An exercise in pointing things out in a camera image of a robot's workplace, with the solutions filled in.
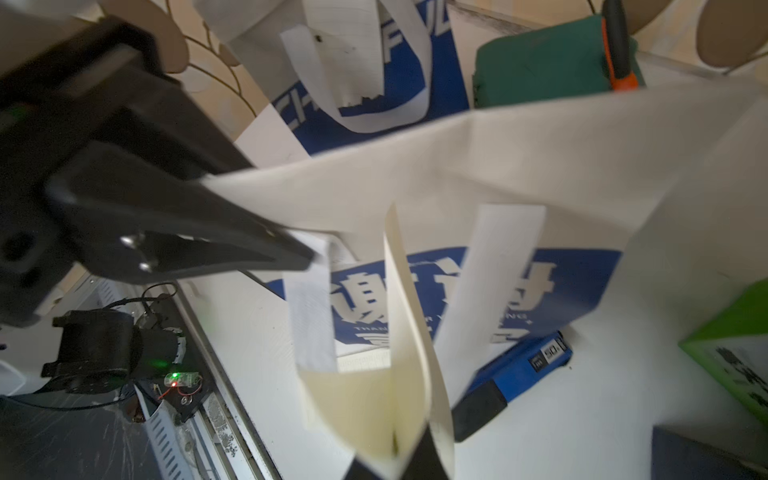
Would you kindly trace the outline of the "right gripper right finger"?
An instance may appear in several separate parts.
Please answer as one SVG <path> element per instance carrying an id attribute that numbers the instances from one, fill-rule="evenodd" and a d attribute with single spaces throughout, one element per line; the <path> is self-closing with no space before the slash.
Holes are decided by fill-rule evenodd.
<path id="1" fill-rule="evenodd" d="M 425 429 L 400 480 L 448 480 L 429 427 Z"/>

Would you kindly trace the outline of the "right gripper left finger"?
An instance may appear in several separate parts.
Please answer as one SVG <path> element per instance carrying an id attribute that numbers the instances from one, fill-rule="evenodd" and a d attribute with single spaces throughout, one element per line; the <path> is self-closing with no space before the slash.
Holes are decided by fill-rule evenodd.
<path id="1" fill-rule="evenodd" d="M 344 480 L 381 480 L 381 478 L 363 464 L 358 458 L 354 458 L 347 469 Z"/>

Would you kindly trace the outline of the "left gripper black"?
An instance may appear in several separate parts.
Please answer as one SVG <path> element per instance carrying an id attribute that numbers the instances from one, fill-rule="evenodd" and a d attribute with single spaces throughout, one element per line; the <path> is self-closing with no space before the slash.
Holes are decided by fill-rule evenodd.
<path id="1" fill-rule="evenodd" d="M 1 321 L 25 328 L 74 264 L 131 284 L 303 271 L 313 251 L 197 181 L 249 167 L 115 16 L 1 78 Z"/>

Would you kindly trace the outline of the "single white receipt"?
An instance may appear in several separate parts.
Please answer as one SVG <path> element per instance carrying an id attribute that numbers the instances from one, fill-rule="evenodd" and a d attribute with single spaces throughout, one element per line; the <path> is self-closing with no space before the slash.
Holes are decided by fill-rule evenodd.
<path id="1" fill-rule="evenodd" d="M 383 245 L 390 364 L 341 372 L 331 312 L 329 245 L 283 277 L 298 377 L 318 419 L 381 479 L 400 479 L 427 427 L 453 477 L 454 433 L 446 387 L 406 259 L 397 210 Z"/>

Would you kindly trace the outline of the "blue stapler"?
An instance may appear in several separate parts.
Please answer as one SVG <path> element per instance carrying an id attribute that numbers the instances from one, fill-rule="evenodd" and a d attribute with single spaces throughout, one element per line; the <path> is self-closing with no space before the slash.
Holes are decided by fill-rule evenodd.
<path id="1" fill-rule="evenodd" d="M 461 443 L 498 416 L 514 399 L 573 355 L 560 331 L 525 340 L 481 368 L 452 408 L 454 440 Z"/>

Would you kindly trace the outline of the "dark blue bag white handles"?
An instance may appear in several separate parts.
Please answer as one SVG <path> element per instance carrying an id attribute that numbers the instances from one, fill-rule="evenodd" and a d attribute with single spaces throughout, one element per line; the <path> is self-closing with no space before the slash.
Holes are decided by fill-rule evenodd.
<path id="1" fill-rule="evenodd" d="M 767 467 L 655 426 L 650 478 L 758 480 L 767 478 Z"/>

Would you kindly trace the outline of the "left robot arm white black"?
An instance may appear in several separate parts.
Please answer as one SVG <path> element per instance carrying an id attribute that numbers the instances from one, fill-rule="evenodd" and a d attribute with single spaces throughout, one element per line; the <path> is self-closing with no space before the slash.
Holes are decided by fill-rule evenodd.
<path id="1" fill-rule="evenodd" d="M 154 38 L 109 16 L 1 79 L 1 393 L 100 394 L 181 353 L 119 305 L 41 306 L 75 264 L 142 285 L 302 271 L 313 251 L 205 188 L 248 160 L 168 76 Z"/>

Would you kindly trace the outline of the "green white bag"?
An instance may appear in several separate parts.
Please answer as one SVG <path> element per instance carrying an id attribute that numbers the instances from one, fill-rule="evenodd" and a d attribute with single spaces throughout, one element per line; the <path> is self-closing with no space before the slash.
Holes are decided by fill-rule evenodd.
<path id="1" fill-rule="evenodd" d="M 679 343 L 761 423 L 767 422 L 767 281 L 760 280 Z"/>

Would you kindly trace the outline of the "orange black utility knife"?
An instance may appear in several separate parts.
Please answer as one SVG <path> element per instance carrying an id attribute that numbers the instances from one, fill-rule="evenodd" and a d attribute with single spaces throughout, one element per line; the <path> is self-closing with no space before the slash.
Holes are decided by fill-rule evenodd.
<path id="1" fill-rule="evenodd" d="M 601 8 L 602 37 L 611 88 L 630 91 L 639 88 L 632 68 L 630 35 L 621 0 L 605 0 Z"/>

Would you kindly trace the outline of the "aluminium frame rail base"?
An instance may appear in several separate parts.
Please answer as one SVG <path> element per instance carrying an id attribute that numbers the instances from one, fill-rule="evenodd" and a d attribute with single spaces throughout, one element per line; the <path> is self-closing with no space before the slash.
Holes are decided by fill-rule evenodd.
<path id="1" fill-rule="evenodd" d="M 192 308 L 188 286 L 146 289 L 161 296 L 166 325 L 186 337 L 187 360 L 200 370 L 192 388 L 137 387 L 144 420 L 129 422 L 117 407 L 85 462 L 88 479 L 277 479 L 280 474 L 245 412 Z"/>

